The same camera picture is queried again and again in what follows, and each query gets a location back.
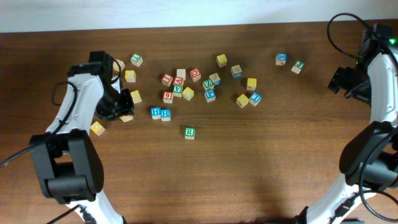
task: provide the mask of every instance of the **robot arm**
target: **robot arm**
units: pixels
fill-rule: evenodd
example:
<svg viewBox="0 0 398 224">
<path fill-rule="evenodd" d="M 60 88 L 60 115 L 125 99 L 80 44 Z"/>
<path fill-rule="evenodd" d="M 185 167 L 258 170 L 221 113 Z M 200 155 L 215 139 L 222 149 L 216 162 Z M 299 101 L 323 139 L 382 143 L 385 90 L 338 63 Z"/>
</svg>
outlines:
<svg viewBox="0 0 398 224">
<path fill-rule="evenodd" d="M 375 31 L 384 26 L 373 27 Z M 391 46 L 393 56 L 397 49 Z M 393 141 L 383 139 L 394 131 L 398 124 L 398 80 L 397 67 L 391 55 L 381 52 L 376 41 L 366 31 L 360 47 L 362 57 L 356 68 L 339 68 L 333 76 L 329 89 L 337 93 L 346 90 L 346 98 L 353 97 L 371 105 L 370 125 L 355 137 L 340 157 L 341 175 L 314 205 L 306 207 L 295 218 L 295 223 L 341 223 L 358 205 L 360 167 L 372 150 L 375 156 L 366 166 L 364 178 L 365 199 L 375 196 L 372 190 L 383 191 L 398 187 L 397 156 L 382 150 Z"/>
<path fill-rule="evenodd" d="M 91 52 L 89 63 L 74 66 L 68 73 L 68 86 L 60 110 L 46 134 L 33 136 L 30 143 L 43 141 L 54 132 L 71 108 L 77 88 L 77 100 L 65 125 L 50 140 L 32 150 L 42 193 L 59 204 L 72 208 L 85 222 L 125 223 L 103 192 L 104 171 L 90 138 L 94 113 L 112 120 L 132 114 L 134 105 L 129 90 L 120 90 L 118 77 L 113 78 L 113 59 L 105 52 Z M 55 158 L 70 154 L 72 161 L 57 163 Z"/>
</svg>

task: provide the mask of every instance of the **green led light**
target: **green led light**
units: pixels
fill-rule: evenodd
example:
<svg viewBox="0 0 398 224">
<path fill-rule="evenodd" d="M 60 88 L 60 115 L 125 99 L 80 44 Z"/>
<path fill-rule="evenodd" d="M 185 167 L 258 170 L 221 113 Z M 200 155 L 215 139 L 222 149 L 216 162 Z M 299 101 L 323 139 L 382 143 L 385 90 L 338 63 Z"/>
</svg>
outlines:
<svg viewBox="0 0 398 224">
<path fill-rule="evenodd" d="M 390 41 L 390 43 L 391 43 L 392 45 L 394 45 L 394 44 L 396 44 L 397 39 L 390 39 L 389 41 Z"/>
</svg>

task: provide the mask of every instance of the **white wall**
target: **white wall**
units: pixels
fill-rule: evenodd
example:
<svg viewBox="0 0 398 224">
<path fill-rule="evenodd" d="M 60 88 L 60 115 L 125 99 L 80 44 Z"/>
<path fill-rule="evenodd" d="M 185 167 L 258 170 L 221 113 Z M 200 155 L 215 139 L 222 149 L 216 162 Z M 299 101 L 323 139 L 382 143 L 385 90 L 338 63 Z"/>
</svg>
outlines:
<svg viewBox="0 0 398 224">
<path fill-rule="evenodd" d="M 0 0 L 0 32 L 397 19 L 397 0 Z"/>
</svg>

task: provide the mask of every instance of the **wood grain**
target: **wood grain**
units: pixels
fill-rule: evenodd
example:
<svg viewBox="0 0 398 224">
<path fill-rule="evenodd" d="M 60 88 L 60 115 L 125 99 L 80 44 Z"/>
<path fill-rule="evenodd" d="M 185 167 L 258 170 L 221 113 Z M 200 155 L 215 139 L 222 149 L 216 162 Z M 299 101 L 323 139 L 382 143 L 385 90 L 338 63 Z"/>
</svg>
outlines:
<svg viewBox="0 0 398 224">
<path fill-rule="evenodd" d="M 332 28 L 341 48 L 357 51 L 358 23 Z M 45 131 L 58 111 L 50 103 L 52 87 L 90 51 L 106 50 L 136 70 L 137 82 L 124 82 L 143 100 L 134 120 L 100 121 L 106 131 L 90 135 L 104 165 L 104 190 L 128 223 L 291 218 L 327 191 L 339 175 L 342 149 L 369 122 L 368 105 L 327 90 L 335 70 L 355 61 L 332 48 L 324 22 L 0 34 L 0 44 L 1 159 Z M 143 56 L 140 68 L 128 60 L 134 52 Z M 275 66 L 278 52 L 287 52 L 285 66 Z M 227 67 L 218 68 L 219 54 L 226 54 Z M 299 75 L 290 71 L 296 60 L 305 62 Z M 237 64 L 244 78 L 233 80 L 229 69 Z M 207 103 L 202 82 L 188 78 L 193 99 L 163 103 L 161 93 L 171 87 L 160 76 L 177 68 L 199 68 L 202 81 L 217 72 L 216 101 Z M 257 78 L 262 101 L 241 109 L 235 101 L 248 77 Z M 152 120 L 153 106 L 170 108 L 172 121 Z M 184 139 L 186 126 L 196 128 L 194 141 Z M 67 209 L 41 194 L 30 155 L 0 176 L 2 223 L 43 223 Z M 383 197 L 370 203 L 396 214 Z M 362 206 L 350 217 L 382 223 Z M 81 220 L 73 214 L 60 223 Z"/>
</svg>

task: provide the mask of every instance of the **toy block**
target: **toy block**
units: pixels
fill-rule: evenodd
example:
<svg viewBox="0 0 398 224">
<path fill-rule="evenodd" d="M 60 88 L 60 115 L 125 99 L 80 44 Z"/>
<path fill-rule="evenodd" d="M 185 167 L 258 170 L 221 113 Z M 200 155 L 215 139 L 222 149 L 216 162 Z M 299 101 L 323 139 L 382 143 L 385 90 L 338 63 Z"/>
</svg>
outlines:
<svg viewBox="0 0 398 224">
<path fill-rule="evenodd" d="M 192 70 L 190 72 L 190 74 L 191 74 L 192 81 L 194 81 L 194 82 L 200 80 L 200 78 L 201 78 L 201 74 L 199 72 L 199 69 Z"/>
<path fill-rule="evenodd" d="M 169 74 L 164 74 L 164 76 L 162 77 L 162 83 L 163 85 L 170 87 L 170 85 L 172 85 L 173 82 L 173 77 Z"/>
<path fill-rule="evenodd" d="M 119 59 L 115 59 L 115 61 L 117 61 L 118 63 L 119 63 L 119 65 L 120 65 L 120 68 L 122 69 L 122 71 L 123 71 L 123 69 L 124 69 L 124 62 L 123 61 L 120 61 Z M 115 62 L 115 61 L 113 61 L 113 70 L 115 70 L 115 71 L 119 71 L 119 66 L 117 65 L 117 63 Z"/>
<path fill-rule="evenodd" d="M 173 85 L 183 86 L 184 85 L 184 79 L 181 78 L 181 77 L 174 77 Z"/>
<path fill-rule="evenodd" d="M 245 94 L 242 94 L 236 99 L 236 103 L 241 107 L 244 108 L 249 103 L 249 99 Z"/>
<path fill-rule="evenodd" d="M 160 119 L 160 108 L 151 108 L 150 115 L 152 119 Z"/>
<path fill-rule="evenodd" d="M 301 70 L 303 70 L 303 67 L 304 67 L 304 63 L 300 62 L 300 61 L 297 61 L 296 64 L 294 64 L 294 66 L 292 68 L 292 71 L 294 73 L 299 74 L 301 72 Z"/>
<path fill-rule="evenodd" d="M 205 92 L 205 98 L 207 103 L 215 101 L 216 100 L 216 93 L 214 92 L 214 90 L 207 90 Z"/>
<path fill-rule="evenodd" d="M 185 139 L 195 139 L 195 128 L 185 128 Z"/>
<path fill-rule="evenodd" d="M 134 117 L 132 115 L 123 115 L 123 116 L 120 116 L 119 118 L 120 118 L 120 120 L 122 120 L 125 123 L 134 119 Z"/>
<path fill-rule="evenodd" d="M 124 78 L 126 79 L 127 82 L 136 82 L 136 72 L 134 70 L 126 70 L 124 74 Z"/>
<path fill-rule="evenodd" d="M 162 119 L 162 121 L 170 121 L 171 120 L 171 118 L 170 118 L 170 110 L 169 109 L 162 110 L 160 112 L 160 114 L 161 114 L 160 118 Z"/>
<path fill-rule="evenodd" d="M 173 96 L 182 97 L 182 86 L 173 87 Z"/>
<path fill-rule="evenodd" d="M 276 65 L 285 65 L 287 60 L 287 54 L 285 53 L 278 53 L 275 58 Z"/>
<path fill-rule="evenodd" d="M 139 94 L 138 90 L 132 91 L 130 94 L 131 94 L 132 102 L 134 104 L 139 103 L 139 102 L 142 101 L 141 95 Z"/>
<path fill-rule="evenodd" d="M 192 99 L 192 97 L 194 96 L 194 92 L 191 88 L 186 87 L 184 89 L 184 91 L 182 91 L 182 97 L 184 97 L 185 99 L 187 99 L 188 101 L 190 101 Z"/>
<path fill-rule="evenodd" d="M 186 79 L 186 71 L 185 69 L 177 69 L 177 77 L 183 78 L 184 80 Z"/>
<path fill-rule="evenodd" d="M 142 59 L 141 55 L 139 55 L 139 54 L 134 54 L 134 55 L 130 58 L 130 61 L 131 61 L 131 63 L 132 63 L 133 65 L 139 67 L 139 66 L 142 64 L 142 62 L 143 62 L 144 60 Z"/>
<path fill-rule="evenodd" d="M 241 67 L 239 65 L 232 66 L 231 74 L 234 78 L 241 78 L 243 75 Z"/>
<path fill-rule="evenodd" d="M 164 91 L 163 92 L 163 102 L 164 103 L 173 103 L 173 92 Z"/>
<path fill-rule="evenodd" d="M 262 97 L 261 97 L 260 94 L 258 94 L 258 93 L 253 93 L 253 94 L 250 96 L 249 103 L 251 103 L 253 106 L 257 106 L 257 104 L 260 103 L 261 98 L 262 98 Z"/>
<path fill-rule="evenodd" d="M 220 68 L 226 66 L 226 56 L 225 56 L 225 54 L 217 56 L 217 65 Z"/>
<path fill-rule="evenodd" d="M 218 76 L 217 73 L 214 73 L 214 74 L 210 75 L 209 79 L 213 82 L 214 87 L 216 87 L 219 84 L 221 84 L 221 79 L 220 79 L 220 77 Z"/>
<path fill-rule="evenodd" d="M 211 80 L 205 80 L 203 82 L 203 88 L 205 89 L 205 91 L 207 90 L 213 90 L 214 89 L 214 84 Z"/>
<path fill-rule="evenodd" d="M 91 126 L 90 129 L 97 134 L 98 136 L 100 136 L 104 131 L 104 127 L 102 127 L 102 125 L 99 124 L 99 122 L 95 121 Z"/>
<path fill-rule="evenodd" d="M 248 84 L 246 85 L 247 90 L 256 90 L 257 78 L 248 78 Z"/>
</svg>

